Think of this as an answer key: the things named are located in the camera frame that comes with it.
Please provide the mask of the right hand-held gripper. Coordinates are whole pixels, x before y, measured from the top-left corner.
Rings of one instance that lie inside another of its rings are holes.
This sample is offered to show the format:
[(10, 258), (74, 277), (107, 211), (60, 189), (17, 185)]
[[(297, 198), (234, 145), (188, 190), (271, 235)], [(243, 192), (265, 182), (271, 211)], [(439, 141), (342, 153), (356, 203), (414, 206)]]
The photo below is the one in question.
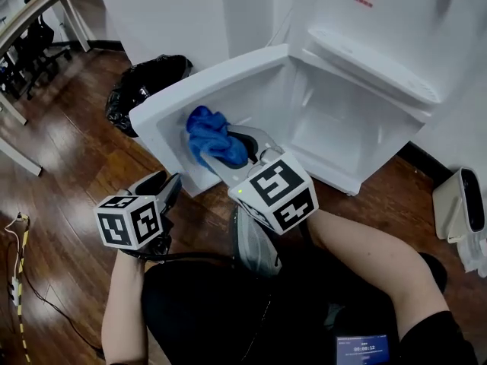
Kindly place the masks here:
[[(227, 130), (246, 148), (249, 161), (233, 165), (204, 152), (201, 158), (248, 215), (282, 235), (319, 208), (312, 179), (291, 152), (262, 129), (229, 125)], [(259, 163), (250, 170), (251, 162)]]

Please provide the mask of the white slotted drip tray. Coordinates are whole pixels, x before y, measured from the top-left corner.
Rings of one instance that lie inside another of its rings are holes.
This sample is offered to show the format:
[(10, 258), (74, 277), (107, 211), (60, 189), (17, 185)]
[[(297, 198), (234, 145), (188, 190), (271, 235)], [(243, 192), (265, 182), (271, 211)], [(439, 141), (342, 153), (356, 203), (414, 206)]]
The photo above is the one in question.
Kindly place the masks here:
[(444, 101), (444, 98), (423, 77), (363, 43), (316, 27), (310, 28), (308, 34), (314, 43), (327, 52), (423, 103), (439, 104)]

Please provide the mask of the blue cloth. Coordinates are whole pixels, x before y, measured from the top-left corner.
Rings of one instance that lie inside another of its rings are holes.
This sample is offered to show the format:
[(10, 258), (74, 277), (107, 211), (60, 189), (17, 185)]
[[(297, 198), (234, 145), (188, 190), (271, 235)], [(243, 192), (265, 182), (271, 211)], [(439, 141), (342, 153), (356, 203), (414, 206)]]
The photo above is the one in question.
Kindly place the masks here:
[(213, 113), (203, 105), (196, 107), (186, 121), (189, 149), (196, 161), (210, 171), (212, 168), (202, 158), (201, 153), (232, 166), (247, 164), (247, 149), (241, 141), (228, 134), (228, 125), (222, 113)]

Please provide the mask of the person's black clothing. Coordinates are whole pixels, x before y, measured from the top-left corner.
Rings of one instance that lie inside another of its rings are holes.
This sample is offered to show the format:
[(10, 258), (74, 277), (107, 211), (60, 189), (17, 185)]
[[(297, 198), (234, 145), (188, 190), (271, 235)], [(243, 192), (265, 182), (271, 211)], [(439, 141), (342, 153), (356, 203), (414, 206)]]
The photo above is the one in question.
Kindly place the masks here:
[(337, 365), (341, 337), (385, 335), (389, 365), (478, 365), (448, 311), (398, 336), (391, 299), (328, 252), (270, 279), (203, 261), (145, 273), (145, 324), (171, 365)]

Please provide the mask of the white mini fridge door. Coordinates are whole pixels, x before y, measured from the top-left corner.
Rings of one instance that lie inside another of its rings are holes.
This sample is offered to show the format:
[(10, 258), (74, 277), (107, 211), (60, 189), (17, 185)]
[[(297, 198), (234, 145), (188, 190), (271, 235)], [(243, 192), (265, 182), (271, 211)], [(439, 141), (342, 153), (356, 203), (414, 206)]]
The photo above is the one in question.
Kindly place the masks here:
[(232, 125), (262, 129), (285, 140), (285, 79), (288, 48), (272, 46), (229, 59), (178, 81), (132, 109), (132, 127), (169, 173), (180, 173), (194, 197), (220, 179), (201, 166), (189, 150), (186, 121), (198, 106), (220, 112)]

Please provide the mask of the person's left forearm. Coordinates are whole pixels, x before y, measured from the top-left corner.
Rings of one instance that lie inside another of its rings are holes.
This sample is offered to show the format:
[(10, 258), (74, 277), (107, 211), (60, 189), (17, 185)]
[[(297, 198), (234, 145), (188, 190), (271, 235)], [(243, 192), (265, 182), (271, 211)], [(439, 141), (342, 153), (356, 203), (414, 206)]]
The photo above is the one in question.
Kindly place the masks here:
[(143, 261), (118, 251), (101, 329), (107, 365), (148, 363), (148, 335), (142, 314), (144, 275)]

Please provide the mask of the black office chair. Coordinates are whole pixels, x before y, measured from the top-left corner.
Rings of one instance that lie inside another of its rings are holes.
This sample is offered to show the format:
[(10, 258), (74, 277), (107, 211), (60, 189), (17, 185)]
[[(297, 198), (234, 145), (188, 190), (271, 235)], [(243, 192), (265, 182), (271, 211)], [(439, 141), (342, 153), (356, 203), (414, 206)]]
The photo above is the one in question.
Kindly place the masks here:
[(46, 73), (49, 81), (54, 79), (55, 73), (49, 69), (52, 65), (55, 68), (58, 66), (57, 59), (61, 56), (67, 61), (72, 60), (72, 55), (69, 48), (61, 49), (60, 52), (48, 56), (45, 51), (53, 44), (54, 30), (44, 21), (43, 15), (37, 17), (27, 28), (27, 35), (25, 37), (19, 36), (13, 43), (13, 47), (17, 51), (18, 59), (13, 62), (7, 53), (2, 58), (6, 62), (6, 66), (0, 64), (0, 87), (4, 87), (5, 91), (12, 95), (14, 99), (18, 100), (21, 97), (19, 91), (13, 85), (14, 81), (22, 81), (27, 83), (25, 78), (22, 78), (20, 72), (26, 70), (31, 73), (31, 80), (26, 89), (27, 99), (32, 99), (31, 90), (35, 86), (36, 81), (42, 73)]

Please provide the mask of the clear plastic water bottle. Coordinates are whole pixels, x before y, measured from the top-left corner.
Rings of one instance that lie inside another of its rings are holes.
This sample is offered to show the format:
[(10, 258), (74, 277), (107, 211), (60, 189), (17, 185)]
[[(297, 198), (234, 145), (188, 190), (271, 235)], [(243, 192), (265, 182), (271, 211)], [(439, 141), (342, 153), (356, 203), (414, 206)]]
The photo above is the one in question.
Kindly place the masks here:
[(487, 228), (465, 236), (457, 243), (457, 251), (466, 273), (476, 271), (487, 278)]

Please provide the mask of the white water dispenser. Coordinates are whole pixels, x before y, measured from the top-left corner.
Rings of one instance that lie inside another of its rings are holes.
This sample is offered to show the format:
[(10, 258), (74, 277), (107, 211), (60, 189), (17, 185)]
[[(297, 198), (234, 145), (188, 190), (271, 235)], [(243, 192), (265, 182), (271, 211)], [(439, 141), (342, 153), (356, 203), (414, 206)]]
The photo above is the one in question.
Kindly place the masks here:
[[(461, 104), (487, 52), (487, 0), (275, 0), (273, 44), (294, 68), (285, 144), (315, 178), (348, 194)], [(423, 103), (314, 43), (336, 32), (395, 59), (443, 98)]]

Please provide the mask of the white handheld device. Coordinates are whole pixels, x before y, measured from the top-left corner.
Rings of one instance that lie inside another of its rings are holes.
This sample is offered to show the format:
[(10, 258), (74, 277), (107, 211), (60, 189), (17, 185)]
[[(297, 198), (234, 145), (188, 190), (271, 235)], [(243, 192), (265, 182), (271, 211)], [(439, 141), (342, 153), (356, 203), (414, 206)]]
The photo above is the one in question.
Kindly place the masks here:
[(485, 227), (485, 210), (476, 172), (461, 167), (433, 193), (435, 232), (440, 240), (458, 243)]

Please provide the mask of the black device with lit screen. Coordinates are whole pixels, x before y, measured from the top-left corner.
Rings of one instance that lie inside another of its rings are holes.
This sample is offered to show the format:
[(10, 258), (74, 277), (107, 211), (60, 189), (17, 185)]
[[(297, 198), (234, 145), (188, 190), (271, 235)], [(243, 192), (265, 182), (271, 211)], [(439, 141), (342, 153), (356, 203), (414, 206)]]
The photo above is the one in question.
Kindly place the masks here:
[(386, 335), (336, 338), (336, 365), (385, 365), (389, 362)]

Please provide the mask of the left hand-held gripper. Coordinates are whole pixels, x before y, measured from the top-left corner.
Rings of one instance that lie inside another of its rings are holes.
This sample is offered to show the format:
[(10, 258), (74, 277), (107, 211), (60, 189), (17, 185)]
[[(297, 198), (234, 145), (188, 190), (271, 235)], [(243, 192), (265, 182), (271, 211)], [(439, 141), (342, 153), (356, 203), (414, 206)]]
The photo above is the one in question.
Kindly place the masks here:
[(168, 254), (171, 238), (161, 214), (177, 201), (181, 175), (169, 179), (164, 170), (133, 183), (131, 195), (111, 195), (94, 208), (100, 238), (105, 246), (120, 249), (137, 259), (161, 259)]

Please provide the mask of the black garbage bag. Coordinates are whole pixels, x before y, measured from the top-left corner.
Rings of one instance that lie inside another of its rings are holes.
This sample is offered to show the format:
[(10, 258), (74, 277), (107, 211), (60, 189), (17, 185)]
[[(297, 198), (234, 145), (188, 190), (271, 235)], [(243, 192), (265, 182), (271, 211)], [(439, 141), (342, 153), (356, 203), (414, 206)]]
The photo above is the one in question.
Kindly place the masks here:
[(130, 138), (138, 135), (129, 112), (150, 96), (187, 78), (193, 63), (182, 55), (160, 55), (125, 70), (107, 98), (107, 120)]

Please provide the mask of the person's right forearm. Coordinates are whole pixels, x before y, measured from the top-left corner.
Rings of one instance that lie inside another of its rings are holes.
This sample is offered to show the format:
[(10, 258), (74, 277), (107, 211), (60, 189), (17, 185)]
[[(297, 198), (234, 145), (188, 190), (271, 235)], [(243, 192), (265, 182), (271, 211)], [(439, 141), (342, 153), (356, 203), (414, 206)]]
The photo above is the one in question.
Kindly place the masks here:
[(426, 261), (399, 238), (321, 210), (307, 225), (317, 246), (388, 295), (399, 338), (428, 317), (450, 310)]

